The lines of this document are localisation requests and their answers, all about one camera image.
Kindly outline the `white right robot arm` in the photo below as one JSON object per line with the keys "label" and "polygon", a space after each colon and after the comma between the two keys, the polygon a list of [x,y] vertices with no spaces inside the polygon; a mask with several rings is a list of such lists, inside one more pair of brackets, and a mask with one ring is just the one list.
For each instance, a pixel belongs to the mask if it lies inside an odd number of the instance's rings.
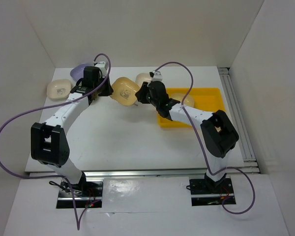
{"label": "white right robot arm", "polygon": [[226,177],[230,151],[239,140],[227,114],[188,106],[185,104],[188,93],[181,100],[169,97],[161,81],[144,82],[135,96],[139,102],[153,105],[161,117],[192,126],[207,167],[205,188],[210,193],[217,192]]}

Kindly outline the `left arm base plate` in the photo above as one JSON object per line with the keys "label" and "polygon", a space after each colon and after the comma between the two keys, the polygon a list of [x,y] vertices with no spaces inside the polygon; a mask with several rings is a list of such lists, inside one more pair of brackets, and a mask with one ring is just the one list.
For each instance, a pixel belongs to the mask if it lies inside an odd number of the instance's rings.
{"label": "left arm base plate", "polygon": [[[49,181],[51,186],[58,188],[57,209],[72,209],[73,198],[68,184],[62,181],[60,184]],[[85,190],[77,190],[73,186],[74,198],[76,208],[102,208],[102,194],[103,194],[103,181],[89,182]]]}

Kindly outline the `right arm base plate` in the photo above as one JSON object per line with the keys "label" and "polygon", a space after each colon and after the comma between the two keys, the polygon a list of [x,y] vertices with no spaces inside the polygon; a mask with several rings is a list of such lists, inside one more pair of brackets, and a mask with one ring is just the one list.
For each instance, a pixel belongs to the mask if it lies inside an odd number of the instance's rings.
{"label": "right arm base plate", "polygon": [[191,194],[191,204],[195,206],[217,206],[225,200],[225,205],[235,205],[236,198],[234,195],[233,184],[230,178],[226,178],[221,185],[214,190],[209,190],[205,180],[190,179],[186,189]]}

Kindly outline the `yellow panda plate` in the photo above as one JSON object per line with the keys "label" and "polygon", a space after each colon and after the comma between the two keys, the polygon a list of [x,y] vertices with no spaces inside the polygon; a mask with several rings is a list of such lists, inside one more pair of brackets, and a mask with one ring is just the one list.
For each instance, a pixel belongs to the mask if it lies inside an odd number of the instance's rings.
{"label": "yellow panda plate", "polygon": [[185,96],[185,94],[183,93],[172,93],[170,95],[170,98],[174,100],[178,100],[179,102],[183,102],[184,105],[189,107],[194,107],[195,105],[195,100],[191,95]]}
{"label": "yellow panda plate", "polygon": [[136,92],[140,87],[127,77],[119,77],[112,84],[113,94],[110,97],[123,106],[131,106],[137,101]]}

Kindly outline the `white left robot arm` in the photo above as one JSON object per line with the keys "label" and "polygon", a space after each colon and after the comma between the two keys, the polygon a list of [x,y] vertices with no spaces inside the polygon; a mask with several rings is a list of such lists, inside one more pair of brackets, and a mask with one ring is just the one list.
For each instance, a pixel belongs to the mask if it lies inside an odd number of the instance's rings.
{"label": "white left robot arm", "polygon": [[82,196],[97,184],[87,182],[86,175],[70,160],[66,134],[79,115],[99,96],[113,93],[104,61],[86,66],[83,76],[71,90],[67,104],[43,123],[34,123],[30,130],[31,157],[65,178],[64,187]]}

